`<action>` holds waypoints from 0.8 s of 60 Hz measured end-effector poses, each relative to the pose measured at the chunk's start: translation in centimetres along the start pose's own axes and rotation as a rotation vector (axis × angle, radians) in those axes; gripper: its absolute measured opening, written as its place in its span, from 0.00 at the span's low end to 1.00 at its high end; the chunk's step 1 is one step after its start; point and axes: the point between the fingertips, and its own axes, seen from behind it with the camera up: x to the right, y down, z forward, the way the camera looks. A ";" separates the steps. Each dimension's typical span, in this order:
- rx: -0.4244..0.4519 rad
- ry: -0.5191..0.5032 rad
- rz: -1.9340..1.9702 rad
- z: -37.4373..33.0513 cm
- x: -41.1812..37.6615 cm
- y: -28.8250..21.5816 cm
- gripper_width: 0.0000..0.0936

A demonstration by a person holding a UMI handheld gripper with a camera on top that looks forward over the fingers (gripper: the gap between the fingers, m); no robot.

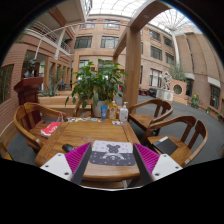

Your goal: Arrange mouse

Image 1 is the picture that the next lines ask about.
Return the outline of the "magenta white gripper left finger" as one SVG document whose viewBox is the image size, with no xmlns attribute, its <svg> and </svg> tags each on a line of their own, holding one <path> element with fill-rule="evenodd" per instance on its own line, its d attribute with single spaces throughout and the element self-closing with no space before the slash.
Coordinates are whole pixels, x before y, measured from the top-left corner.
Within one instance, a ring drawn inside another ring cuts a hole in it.
<svg viewBox="0 0 224 224">
<path fill-rule="evenodd" d="M 86 143 L 66 154 L 57 153 L 41 169 L 79 185 L 91 152 L 91 143 Z"/>
</svg>

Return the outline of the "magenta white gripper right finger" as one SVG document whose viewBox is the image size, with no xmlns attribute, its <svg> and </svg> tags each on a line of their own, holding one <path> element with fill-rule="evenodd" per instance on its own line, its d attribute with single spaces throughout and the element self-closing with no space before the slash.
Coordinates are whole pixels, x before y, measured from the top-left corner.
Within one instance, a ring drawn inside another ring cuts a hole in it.
<svg viewBox="0 0 224 224">
<path fill-rule="evenodd" d="M 133 154 L 142 185 L 147 185 L 182 169 L 168 154 L 159 155 L 137 143 L 133 144 Z"/>
</svg>

